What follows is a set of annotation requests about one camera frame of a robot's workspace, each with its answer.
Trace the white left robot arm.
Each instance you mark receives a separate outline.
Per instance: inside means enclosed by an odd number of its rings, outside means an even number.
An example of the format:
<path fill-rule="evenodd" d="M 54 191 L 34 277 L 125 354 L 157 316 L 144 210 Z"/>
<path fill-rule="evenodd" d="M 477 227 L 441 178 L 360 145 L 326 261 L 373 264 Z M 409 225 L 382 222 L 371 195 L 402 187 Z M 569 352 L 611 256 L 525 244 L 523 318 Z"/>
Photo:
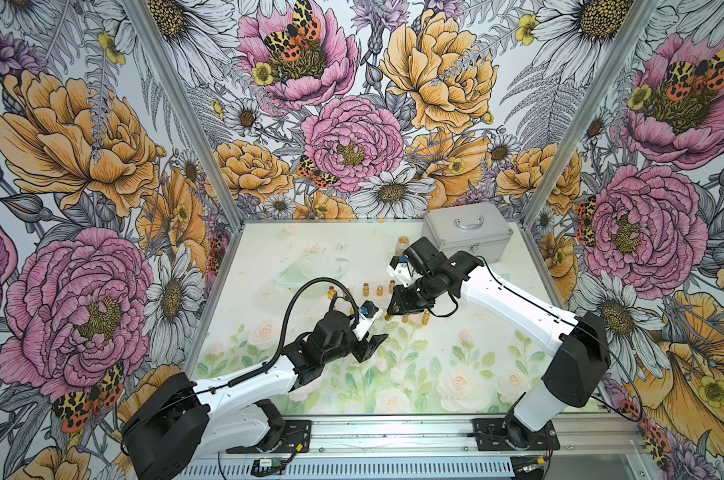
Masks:
<path fill-rule="evenodd" d="M 358 318 L 330 310 L 313 331 L 284 346 L 271 367 L 199 381 L 170 376 L 121 430 L 137 477 L 172 479 L 196 457 L 232 448 L 274 449 L 284 421 L 273 397 L 313 383 L 336 360 L 370 359 L 387 338 L 370 332 L 384 316 L 371 301 Z"/>

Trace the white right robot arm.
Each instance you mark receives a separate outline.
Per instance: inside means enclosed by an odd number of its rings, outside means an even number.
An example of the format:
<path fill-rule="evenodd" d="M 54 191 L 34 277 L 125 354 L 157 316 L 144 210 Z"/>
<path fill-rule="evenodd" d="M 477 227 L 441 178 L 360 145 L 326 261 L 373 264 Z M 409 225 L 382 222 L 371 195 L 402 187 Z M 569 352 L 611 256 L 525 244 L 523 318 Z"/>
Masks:
<path fill-rule="evenodd" d="M 604 320 L 581 316 L 540 301 L 504 281 L 482 257 L 459 251 L 420 253 L 411 247 L 391 258 L 396 284 L 387 313 L 404 316 L 431 310 L 447 295 L 482 307 L 515 325 L 550 356 L 539 384 L 525 392 L 506 413 L 489 439 L 513 450 L 536 447 L 547 425 L 568 407 L 585 406 L 611 366 Z"/>

